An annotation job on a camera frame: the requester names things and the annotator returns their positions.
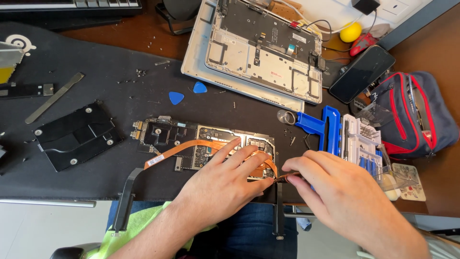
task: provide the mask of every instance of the power adapter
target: power adapter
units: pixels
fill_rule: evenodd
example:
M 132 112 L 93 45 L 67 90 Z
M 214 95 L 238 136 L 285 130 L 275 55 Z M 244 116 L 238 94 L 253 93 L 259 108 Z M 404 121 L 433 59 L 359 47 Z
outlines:
M 351 0 L 351 5 L 358 11 L 368 15 L 380 6 L 379 0 Z

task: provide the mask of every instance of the desk mat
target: desk mat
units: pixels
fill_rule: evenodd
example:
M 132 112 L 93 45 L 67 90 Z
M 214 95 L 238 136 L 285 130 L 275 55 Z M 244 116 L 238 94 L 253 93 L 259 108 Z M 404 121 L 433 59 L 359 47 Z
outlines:
M 195 94 L 192 90 L 196 79 L 180 72 L 181 61 L 170 59 L 170 63 L 155 66 L 155 63 L 167 58 L 74 40 L 13 22 L 0 23 L 0 41 L 7 38 L 24 44 L 28 54 L 17 66 L 11 82 L 17 85 L 53 83 L 57 91 L 77 72 L 85 77 L 32 124 L 26 124 L 25 118 L 49 97 L 0 101 L 0 132 L 5 132 L 0 137 L 0 144 L 9 151 L 9 155 L 0 160 L 0 172 L 4 173 L 0 177 L 0 198 L 118 199 L 130 172 L 136 167 L 143 167 L 144 162 L 152 158 L 151 154 L 136 151 L 138 142 L 129 137 L 132 123 L 159 115 L 274 136 L 279 168 L 288 158 L 301 156 L 306 150 L 305 132 L 280 123 L 276 118 L 279 107 L 231 91 L 220 93 L 224 91 L 222 88 L 210 84 L 206 84 L 207 93 Z M 154 39 L 151 47 L 161 48 Z M 137 77 L 136 69 L 146 70 L 147 73 Z M 184 100 L 173 105 L 168 97 L 170 91 L 183 93 Z M 36 142 L 24 143 L 35 138 L 33 129 L 94 100 L 103 101 L 104 109 L 125 138 L 122 143 L 61 172 L 55 172 Z M 344 104 L 325 91 L 323 103 L 307 105 L 306 113 L 321 118 L 326 104 L 340 112 L 348 111 Z M 290 137 L 294 136 L 296 141 L 290 147 Z M 317 147 L 318 138 L 310 136 L 309 140 L 312 147 Z M 169 158 L 141 174 L 133 188 L 135 199 L 174 199 L 195 173 L 189 170 L 175 172 L 174 164 L 175 158 Z M 285 202 L 303 203 L 291 185 L 283 188 L 283 197 Z M 274 189 L 269 188 L 258 201 L 274 203 Z

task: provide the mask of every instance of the sticker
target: sticker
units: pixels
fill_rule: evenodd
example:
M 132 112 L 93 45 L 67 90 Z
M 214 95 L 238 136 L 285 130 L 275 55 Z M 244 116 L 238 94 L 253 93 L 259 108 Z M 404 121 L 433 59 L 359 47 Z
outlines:
M 161 155 L 161 156 L 157 156 L 157 157 L 154 157 L 153 159 L 147 161 L 147 164 L 149 166 L 153 166 L 154 164 L 162 161 L 163 159 L 165 159 L 165 156 L 164 155 Z
M 274 76 L 277 76 L 277 77 L 283 78 L 282 75 L 280 75 L 280 74 L 278 74 L 278 73 L 275 73 L 275 72 L 273 72 L 273 71 L 271 71 L 270 74 L 272 74 L 272 75 L 274 75 Z
M 232 40 L 232 39 L 229 39 L 229 38 L 227 38 L 227 37 L 224 37 L 224 41 L 230 42 L 231 44 L 234 44 L 234 45 L 236 44 L 236 41 L 234 41 L 234 40 Z
M 303 43 L 307 43 L 307 39 L 305 39 L 304 37 L 299 36 L 299 35 L 297 35 L 297 34 L 295 34 L 295 33 L 292 33 L 292 37 L 293 37 L 294 39 L 298 40 L 298 41 L 301 41 L 301 42 L 303 42 Z

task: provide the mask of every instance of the smartphone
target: smartphone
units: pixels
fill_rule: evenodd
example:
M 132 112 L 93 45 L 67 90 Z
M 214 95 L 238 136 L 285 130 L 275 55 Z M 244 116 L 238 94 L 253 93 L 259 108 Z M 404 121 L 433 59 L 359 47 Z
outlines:
M 340 101 L 350 103 L 394 63 L 395 58 L 386 50 L 372 45 L 347 65 L 347 70 L 332 84 L 329 92 Z

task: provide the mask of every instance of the black cable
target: black cable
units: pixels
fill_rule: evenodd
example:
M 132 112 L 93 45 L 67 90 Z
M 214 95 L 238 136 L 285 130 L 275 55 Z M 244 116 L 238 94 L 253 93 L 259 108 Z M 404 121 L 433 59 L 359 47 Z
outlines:
M 372 28 L 373 28 L 373 26 L 375 24 L 375 20 L 377 20 L 377 9 L 374 10 L 374 12 L 375 12 L 375 17 L 374 17 L 374 22 L 372 23 L 371 27 L 366 32 L 366 34 L 354 46 L 351 46 L 351 48 L 349 48 L 347 50 L 338 50 L 338 49 L 331 48 L 331 47 L 325 47 L 325 46 L 321 46 L 321 47 L 327 48 L 327 49 L 330 49 L 330 50 L 335 50 L 335 51 L 338 51 L 338 52 L 348 52 L 348 51 L 350 51 L 352 48 L 356 47 L 359 43 L 361 43 L 364 40 L 364 38 L 366 37 L 366 35 L 369 34 L 369 32 L 372 30 Z
M 314 21 L 311 24 L 307 25 L 307 27 L 305 27 L 305 29 L 307 29 L 310 25 L 312 25 L 314 23 L 317 23 L 317 22 L 321 22 L 321 21 L 326 22 L 329 25 L 329 39 L 327 41 L 330 41 L 331 37 L 332 37 L 332 27 L 331 27 L 331 24 L 326 20 L 321 19 L 321 20 Z
M 349 61 L 351 61 L 350 58 L 327 59 L 326 61 L 339 60 L 339 59 L 348 59 Z

